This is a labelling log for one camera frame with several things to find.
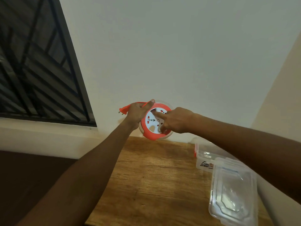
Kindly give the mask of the person's left hand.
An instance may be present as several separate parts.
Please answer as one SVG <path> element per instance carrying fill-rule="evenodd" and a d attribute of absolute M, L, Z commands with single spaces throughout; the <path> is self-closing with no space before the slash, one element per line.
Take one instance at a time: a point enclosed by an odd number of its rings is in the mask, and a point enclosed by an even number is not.
<path fill-rule="evenodd" d="M 129 128 L 130 131 L 134 131 L 138 128 L 138 124 L 145 117 L 145 115 L 146 114 L 141 113 L 141 103 L 132 103 L 126 118 L 122 121 L 122 124 L 125 125 L 126 128 Z"/>

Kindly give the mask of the person's right hand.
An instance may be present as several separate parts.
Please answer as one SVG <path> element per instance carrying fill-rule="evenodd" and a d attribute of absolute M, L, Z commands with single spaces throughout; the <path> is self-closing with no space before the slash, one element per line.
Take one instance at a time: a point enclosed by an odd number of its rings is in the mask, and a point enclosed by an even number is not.
<path fill-rule="evenodd" d="M 154 109 L 152 110 L 152 113 L 154 116 L 164 121 L 160 127 L 160 131 L 162 133 L 166 133 L 168 131 L 188 133 L 191 125 L 191 118 L 193 118 L 195 114 L 182 107 L 177 107 L 176 109 L 167 111 L 166 113 L 162 113 Z"/>

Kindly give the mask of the orange white extension cord reel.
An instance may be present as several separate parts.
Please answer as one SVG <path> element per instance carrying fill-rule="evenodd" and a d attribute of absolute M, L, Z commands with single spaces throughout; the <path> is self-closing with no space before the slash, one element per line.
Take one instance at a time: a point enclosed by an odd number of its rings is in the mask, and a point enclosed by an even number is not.
<path fill-rule="evenodd" d="M 164 120 L 154 116 L 152 111 L 160 112 L 166 114 L 168 111 L 172 110 L 166 102 L 156 101 L 151 109 L 147 112 L 144 118 L 139 123 L 139 130 L 143 136 L 149 140 L 164 140 L 173 134 L 173 131 L 168 130 L 166 133 L 161 132 L 161 126 L 164 124 Z"/>

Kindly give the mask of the person's right forearm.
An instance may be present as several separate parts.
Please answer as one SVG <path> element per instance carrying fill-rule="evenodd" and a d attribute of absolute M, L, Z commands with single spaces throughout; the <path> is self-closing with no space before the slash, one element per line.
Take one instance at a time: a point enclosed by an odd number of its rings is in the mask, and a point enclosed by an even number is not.
<path fill-rule="evenodd" d="M 301 142 L 192 114 L 191 133 L 224 149 L 301 205 Z"/>

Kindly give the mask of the person's left forearm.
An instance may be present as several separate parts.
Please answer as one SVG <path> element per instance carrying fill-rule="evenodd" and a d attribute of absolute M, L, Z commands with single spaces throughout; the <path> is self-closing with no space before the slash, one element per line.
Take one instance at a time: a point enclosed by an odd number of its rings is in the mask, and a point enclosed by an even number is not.
<path fill-rule="evenodd" d="M 126 140 L 138 121 L 129 117 L 71 165 L 16 226 L 82 226 L 100 200 Z"/>

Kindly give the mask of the orange power plug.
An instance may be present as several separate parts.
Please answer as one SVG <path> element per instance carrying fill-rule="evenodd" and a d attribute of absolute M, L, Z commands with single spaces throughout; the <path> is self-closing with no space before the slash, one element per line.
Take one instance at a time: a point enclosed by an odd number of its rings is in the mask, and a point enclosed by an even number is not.
<path fill-rule="evenodd" d="M 129 104 L 127 106 L 124 106 L 122 108 L 119 108 L 119 112 L 118 113 L 121 114 L 121 115 L 126 115 L 128 113 L 128 111 L 129 111 L 129 109 L 130 109 L 130 106 L 131 106 L 131 104 Z"/>

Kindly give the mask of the clear plastic container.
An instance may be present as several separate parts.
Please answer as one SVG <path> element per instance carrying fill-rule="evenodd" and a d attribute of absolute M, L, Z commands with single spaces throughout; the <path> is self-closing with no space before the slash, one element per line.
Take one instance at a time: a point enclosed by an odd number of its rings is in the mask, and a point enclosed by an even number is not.
<path fill-rule="evenodd" d="M 216 158 L 230 158 L 237 160 L 233 155 L 211 142 L 195 143 L 194 146 L 196 168 L 202 171 L 212 173 Z"/>

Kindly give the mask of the window with black metal grille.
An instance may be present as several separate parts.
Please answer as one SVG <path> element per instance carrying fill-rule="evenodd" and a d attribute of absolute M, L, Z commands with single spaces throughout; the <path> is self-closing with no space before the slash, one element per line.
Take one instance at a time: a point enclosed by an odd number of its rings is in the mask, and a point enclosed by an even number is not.
<path fill-rule="evenodd" d="M 0 118 L 97 127 L 59 0 L 0 0 Z"/>

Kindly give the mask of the clear plastic container lid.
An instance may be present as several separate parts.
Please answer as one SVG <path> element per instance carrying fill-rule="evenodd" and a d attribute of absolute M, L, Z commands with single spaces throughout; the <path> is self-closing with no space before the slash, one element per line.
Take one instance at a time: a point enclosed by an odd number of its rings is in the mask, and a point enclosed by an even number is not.
<path fill-rule="evenodd" d="M 238 160 L 217 157 L 209 213 L 223 226 L 258 226 L 256 173 Z"/>

